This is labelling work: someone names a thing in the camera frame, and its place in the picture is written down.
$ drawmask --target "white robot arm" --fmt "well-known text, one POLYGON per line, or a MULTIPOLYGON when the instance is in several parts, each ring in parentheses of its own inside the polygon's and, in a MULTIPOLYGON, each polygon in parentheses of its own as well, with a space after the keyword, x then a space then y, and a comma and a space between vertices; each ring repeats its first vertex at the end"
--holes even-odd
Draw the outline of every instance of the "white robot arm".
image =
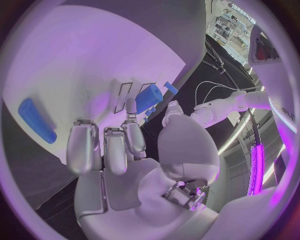
POLYGON ((208 128, 219 123, 233 112, 244 112, 248 108, 270 110, 269 99, 266 91, 235 91, 230 97, 216 99, 197 105, 190 117, 203 128, 208 128))

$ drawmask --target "purple led strip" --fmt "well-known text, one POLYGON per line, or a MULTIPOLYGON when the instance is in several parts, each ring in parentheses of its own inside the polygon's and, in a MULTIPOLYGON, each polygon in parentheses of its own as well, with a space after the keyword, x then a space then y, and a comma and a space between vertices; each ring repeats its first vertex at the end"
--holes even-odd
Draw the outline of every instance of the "purple led strip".
POLYGON ((251 148, 251 173, 247 195, 259 194, 262 190, 265 171, 264 145, 251 148))

